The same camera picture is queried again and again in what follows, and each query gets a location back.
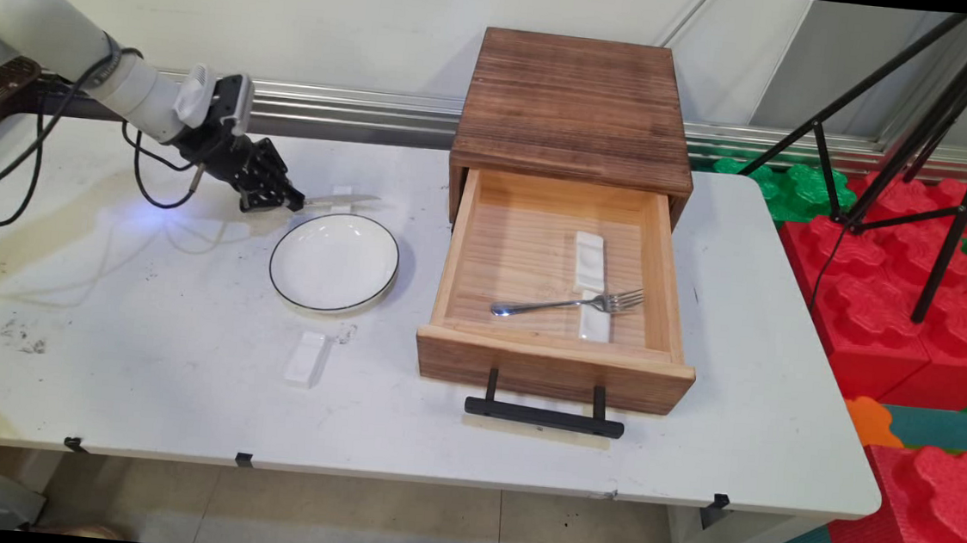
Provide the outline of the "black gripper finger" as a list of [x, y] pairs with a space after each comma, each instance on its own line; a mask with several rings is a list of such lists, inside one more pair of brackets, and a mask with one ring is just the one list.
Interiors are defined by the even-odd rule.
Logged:
[[282, 161], [261, 159], [261, 168], [265, 176], [262, 177], [262, 188], [258, 199], [260, 206], [288, 207], [303, 209], [306, 198], [287, 176], [287, 166]]
[[290, 211], [298, 210], [299, 191], [294, 189], [255, 188], [246, 190], [242, 187], [237, 192], [240, 196], [238, 205], [242, 213], [260, 213], [272, 211], [276, 208], [287, 208]]

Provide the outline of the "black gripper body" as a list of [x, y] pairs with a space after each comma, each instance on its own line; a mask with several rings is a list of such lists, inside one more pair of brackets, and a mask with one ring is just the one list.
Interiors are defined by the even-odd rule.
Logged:
[[225, 127], [204, 125], [182, 129], [172, 145], [184, 160], [230, 185], [241, 200], [284, 203], [287, 166], [269, 138], [253, 142]]

